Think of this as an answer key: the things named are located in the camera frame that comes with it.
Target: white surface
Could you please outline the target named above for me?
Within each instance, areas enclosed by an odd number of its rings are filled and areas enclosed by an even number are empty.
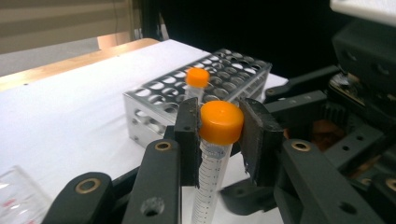
[[[0,92],[0,174],[19,165],[53,200],[74,177],[103,172],[113,179],[140,165],[144,149],[128,137],[122,94],[208,53],[167,40],[100,63]],[[270,75],[266,87],[286,79]],[[230,159],[223,186],[248,176]],[[190,223],[192,188],[183,188]],[[213,223],[282,223],[277,209],[235,216],[219,201]]]
[[[332,0],[331,8],[349,16],[396,26],[395,0]]]

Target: orange cap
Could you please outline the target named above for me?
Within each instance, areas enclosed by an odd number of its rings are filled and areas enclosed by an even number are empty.
[[[204,68],[190,68],[187,71],[186,83],[193,87],[206,87],[209,81],[209,73]]]
[[[225,101],[210,101],[201,107],[200,136],[217,145],[230,145],[238,141],[244,115],[238,106]]]

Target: plastic tube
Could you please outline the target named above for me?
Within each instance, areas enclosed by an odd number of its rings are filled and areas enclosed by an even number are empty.
[[[200,188],[195,190],[191,223],[212,222],[233,143],[239,139],[244,117],[229,102],[211,101],[201,107],[200,128],[202,164],[199,168]]]
[[[204,89],[207,86],[209,77],[209,73],[203,68],[190,68],[186,75],[187,88],[185,91],[184,100],[197,97],[198,104],[200,104],[202,102]]]

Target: centrifuge tube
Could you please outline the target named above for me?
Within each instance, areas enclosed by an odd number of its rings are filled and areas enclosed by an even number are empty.
[[[198,104],[200,104],[208,81],[209,73],[204,68],[190,68],[186,75],[187,89],[185,91],[184,100],[197,97]]]
[[[236,105],[211,101],[201,107],[201,122],[200,188],[195,189],[191,223],[210,224],[233,143],[242,131],[244,116]]]

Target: test tube rack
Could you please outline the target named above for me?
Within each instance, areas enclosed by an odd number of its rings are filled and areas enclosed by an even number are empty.
[[[129,137],[140,146],[163,138],[166,126],[175,125],[178,105],[184,100],[185,76],[191,67],[210,74],[202,104],[237,97],[263,100],[263,88],[272,64],[229,49],[214,53],[157,77],[123,94]]]

